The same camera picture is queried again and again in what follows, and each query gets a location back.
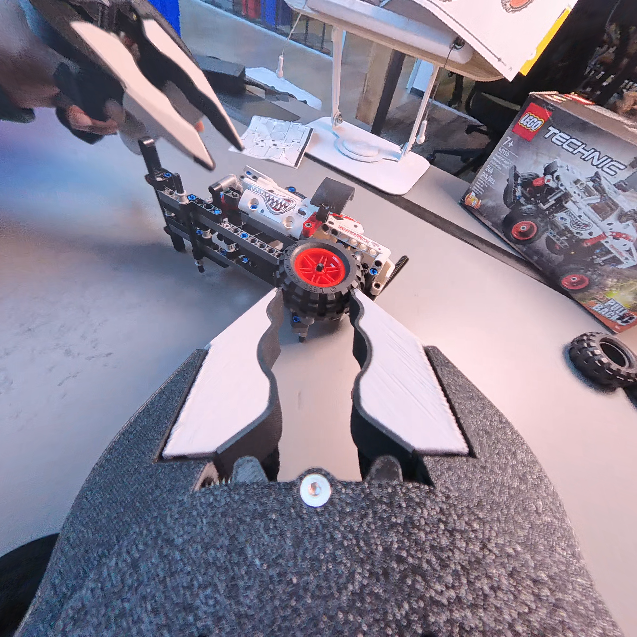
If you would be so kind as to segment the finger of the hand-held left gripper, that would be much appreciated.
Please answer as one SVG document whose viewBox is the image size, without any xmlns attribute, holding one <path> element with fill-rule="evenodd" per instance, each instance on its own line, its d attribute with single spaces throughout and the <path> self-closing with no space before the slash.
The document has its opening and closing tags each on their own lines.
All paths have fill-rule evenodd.
<svg viewBox="0 0 637 637">
<path fill-rule="evenodd" d="M 132 53 L 117 36 L 83 20 L 72 21 L 70 26 L 120 82 L 124 90 L 125 107 L 132 115 L 153 125 L 165 139 L 207 170 L 215 168 L 215 163 L 193 124 L 187 122 L 168 97 L 148 81 Z"/>
<path fill-rule="evenodd" d="M 155 19 L 139 23 L 139 67 L 144 76 L 188 123 L 207 118 L 228 142 L 243 150 L 235 126 L 191 54 Z"/>
</svg>

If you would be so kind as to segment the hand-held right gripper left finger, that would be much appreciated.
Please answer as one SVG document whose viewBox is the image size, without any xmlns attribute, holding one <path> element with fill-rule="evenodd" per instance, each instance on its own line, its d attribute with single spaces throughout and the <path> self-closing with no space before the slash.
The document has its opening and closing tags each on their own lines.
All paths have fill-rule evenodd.
<svg viewBox="0 0 637 637">
<path fill-rule="evenodd" d="M 282 291 L 272 290 L 211 340 L 163 448 L 164 459 L 263 460 L 282 414 L 272 367 L 280 354 Z"/>
</svg>

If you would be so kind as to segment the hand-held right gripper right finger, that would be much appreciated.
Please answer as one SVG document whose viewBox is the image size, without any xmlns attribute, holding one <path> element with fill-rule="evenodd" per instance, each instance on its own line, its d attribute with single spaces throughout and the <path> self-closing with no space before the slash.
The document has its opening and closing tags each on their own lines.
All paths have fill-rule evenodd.
<svg viewBox="0 0 637 637">
<path fill-rule="evenodd" d="M 407 452 L 466 456 L 469 447 L 421 341 L 360 291 L 350 299 L 361 370 L 354 415 Z"/>
</svg>

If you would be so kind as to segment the black toy tire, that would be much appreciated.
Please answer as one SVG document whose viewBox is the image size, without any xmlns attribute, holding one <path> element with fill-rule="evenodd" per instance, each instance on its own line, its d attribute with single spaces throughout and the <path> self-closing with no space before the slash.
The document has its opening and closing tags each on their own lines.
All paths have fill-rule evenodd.
<svg viewBox="0 0 637 637">
<path fill-rule="evenodd" d="M 292 265 L 301 248 L 327 248 L 341 257 L 347 266 L 347 276 L 335 287 L 318 288 L 301 281 Z M 354 256 L 343 246 L 315 239 L 301 240 L 289 246 L 282 254 L 275 271 L 275 286 L 283 292 L 286 307 L 301 317 L 316 320 L 338 319 L 348 311 L 350 292 L 359 288 L 362 271 Z"/>
<path fill-rule="evenodd" d="M 598 386 L 636 387 L 636 355 L 616 336 L 585 332 L 571 341 L 569 357 Z"/>
</svg>

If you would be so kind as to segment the red toy wheel hub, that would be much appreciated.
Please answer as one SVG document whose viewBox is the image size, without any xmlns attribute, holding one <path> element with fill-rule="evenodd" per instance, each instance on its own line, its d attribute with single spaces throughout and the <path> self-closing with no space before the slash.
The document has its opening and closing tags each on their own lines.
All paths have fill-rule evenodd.
<svg viewBox="0 0 637 637">
<path fill-rule="evenodd" d="M 327 248 L 301 248 L 292 265 L 302 282 L 318 288 L 335 287 L 347 276 L 343 259 Z"/>
</svg>

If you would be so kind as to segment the white toy brick truck model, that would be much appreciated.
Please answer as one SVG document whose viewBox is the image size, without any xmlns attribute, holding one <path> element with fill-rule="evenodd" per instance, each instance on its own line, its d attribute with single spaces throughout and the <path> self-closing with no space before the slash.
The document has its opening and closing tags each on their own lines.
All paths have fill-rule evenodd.
<svg viewBox="0 0 637 637">
<path fill-rule="evenodd" d="M 387 247 L 366 236 L 360 221 L 344 214 L 354 187 L 325 178 L 314 195 L 307 197 L 247 166 L 241 175 L 231 174 L 212 184 L 210 197 L 204 199 L 187 193 L 180 175 L 162 167 L 153 139 L 142 138 L 138 145 L 164 230 L 176 251 L 185 252 L 185 242 L 190 243 L 200 273 L 204 272 L 203 260 L 209 259 L 222 267 L 235 265 L 278 288 L 275 271 L 283 252 L 312 238 L 339 244 L 354 256 L 362 281 L 353 290 L 374 301 L 408 262 L 402 256 L 395 264 Z M 339 321 L 349 311 L 348 305 L 338 319 L 316 320 L 286 308 L 300 342 L 313 323 Z"/>
</svg>

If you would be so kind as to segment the toy truck set box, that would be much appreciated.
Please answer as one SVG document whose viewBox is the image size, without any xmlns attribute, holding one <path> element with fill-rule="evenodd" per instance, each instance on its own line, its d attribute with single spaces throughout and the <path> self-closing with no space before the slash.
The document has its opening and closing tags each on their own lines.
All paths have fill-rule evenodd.
<svg viewBox="0 0 637 637">
<path fill-rule="evenodd" d="M 636 325 L 636 121 L 531 93 L 459 204 L 612 331 Z"/>
</svg>

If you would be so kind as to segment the person's left hand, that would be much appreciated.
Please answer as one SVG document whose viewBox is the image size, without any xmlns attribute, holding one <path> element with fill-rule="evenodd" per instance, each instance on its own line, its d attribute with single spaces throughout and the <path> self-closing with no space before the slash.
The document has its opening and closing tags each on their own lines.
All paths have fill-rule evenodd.
<svg viewBox="0 0 637 637">
<path fill-rule="evenodd" d="M 19 14 L 10 11 L 8 16 L 9 24 L 1 23 L 1 118 L 27 123 L 35 108 L 49 107 L 80 137 L 114 134 L 118 125 L 113 119 L 93 119 L 62 95 L 53 73 L 63 58 L 30 32 Z"/>
</svg>

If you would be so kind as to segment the blue plastic bin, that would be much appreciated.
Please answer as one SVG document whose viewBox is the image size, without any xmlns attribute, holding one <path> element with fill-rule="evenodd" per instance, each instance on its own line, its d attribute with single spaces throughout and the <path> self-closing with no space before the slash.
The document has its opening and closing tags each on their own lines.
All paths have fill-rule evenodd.
<svg viewBox="0 0 637 637">
<path fill-rule="evenodd" d="M 181 35 L 180 8 L 178 0 L 152 0 L 151 4 L 162 14 L 176 33 Z"/>
</svg>

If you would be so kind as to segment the red and blue crates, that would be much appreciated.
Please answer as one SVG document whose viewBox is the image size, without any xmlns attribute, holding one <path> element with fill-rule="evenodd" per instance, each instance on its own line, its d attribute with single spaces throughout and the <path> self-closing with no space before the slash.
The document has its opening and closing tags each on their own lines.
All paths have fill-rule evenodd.
<svg viewBox="0 0 637 637">
<path fill-rule="evenodd" d="M 299 14 L 284 1 L 205 1 L 205 3 L 265 28 L 281 36 L 288 36 L 294 26 L 291 40 L 325 54 L 332 53 L 331 27 Z"/>
</svg>

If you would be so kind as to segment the white sticker sheet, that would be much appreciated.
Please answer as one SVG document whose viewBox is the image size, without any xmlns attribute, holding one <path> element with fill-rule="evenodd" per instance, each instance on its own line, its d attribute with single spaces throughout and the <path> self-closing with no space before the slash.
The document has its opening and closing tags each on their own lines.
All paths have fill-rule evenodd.
<svg viewBox="0 0 637 637">
<path fill-rule="evenodd" d="M 241 137 L 242 154 L 296 170 L 313 131 L 309 125 L 254 115 Z"/>
</svg>

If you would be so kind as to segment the white booklet stand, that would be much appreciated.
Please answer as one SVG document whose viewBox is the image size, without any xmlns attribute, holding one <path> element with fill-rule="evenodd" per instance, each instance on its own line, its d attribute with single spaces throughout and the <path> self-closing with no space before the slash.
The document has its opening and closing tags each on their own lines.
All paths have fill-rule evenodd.
<svg viewBox="0 0 637 637">
<path fill-rule="evenodd" d="M 426 137 L 430 99 L 440 69 L 451 69 L 473 79 L 486 79 L 486 62 L 478 42 L 459 22 L 460 8 L 443 1 L 287 1 L 291 9 L 332 26 L 332 80 L 330 117 L 310 123 L 314 133 L 307 151 L 346 174 L 388 194 L 406 194 L 429 168 L 428 161 L 411 151 Z M 418 107 L 410 135 L 403 146 L 344 121 L 339 110 L 344 33 L 355 34 L 395 52 L 430 62 L 429 83 Z"/>
</svg>

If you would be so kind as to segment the black office chair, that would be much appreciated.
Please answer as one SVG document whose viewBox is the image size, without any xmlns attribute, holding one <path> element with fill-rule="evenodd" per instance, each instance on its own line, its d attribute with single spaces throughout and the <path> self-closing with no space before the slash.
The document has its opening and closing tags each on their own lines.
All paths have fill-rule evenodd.
<svg viewBox="0 0 637 637">
<path fill-rule="evenodd" d="M 465 110 L 466 114 L 474 118 L 477 123 L 467 125 L 465 133 L 467 136 L 474 133 L 484 136 L 487 139 L 486 145 L 482 148 L 467 146 L 434 148 L 426 156 L 427 160 L 436 165 L 440 155 L 457 157 L 461 165 L 453 172 L 455 177 L 477 171 L 489 158 L 520 109 L 520 105 L 514 103 L 510 92 L 510 83 L 507 80 L 475 83 L 466 99 Z"/>
</svg>

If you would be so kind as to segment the printed paper sheet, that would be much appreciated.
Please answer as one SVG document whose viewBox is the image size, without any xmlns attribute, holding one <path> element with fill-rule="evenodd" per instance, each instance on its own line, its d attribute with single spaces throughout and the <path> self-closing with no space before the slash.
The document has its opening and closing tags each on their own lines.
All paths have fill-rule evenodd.
<svg viewBox="0 0 637 637">
<path fill-rule="evenodd" d="M 576 1 L 418 1 L 511 81 L 526 75 Z"/>
</svg>

